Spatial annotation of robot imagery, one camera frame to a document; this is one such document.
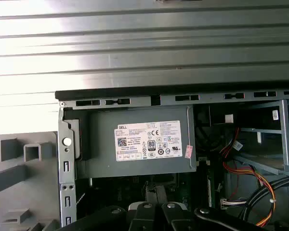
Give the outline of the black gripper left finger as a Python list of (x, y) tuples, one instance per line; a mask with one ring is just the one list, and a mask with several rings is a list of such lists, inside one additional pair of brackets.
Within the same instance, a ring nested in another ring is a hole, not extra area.
[(61, 228), (63, 231), (153, 231), (156, 206), (146, 202), (125, 210), (111, 205)]

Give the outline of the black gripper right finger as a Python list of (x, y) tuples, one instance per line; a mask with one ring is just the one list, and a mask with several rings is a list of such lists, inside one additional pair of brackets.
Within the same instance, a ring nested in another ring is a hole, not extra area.
[(161, 207), (168, 226), (173, 231), (263, 231), (254, 224), (242, 221), (214, 208), (182, 209), (175, 202)]

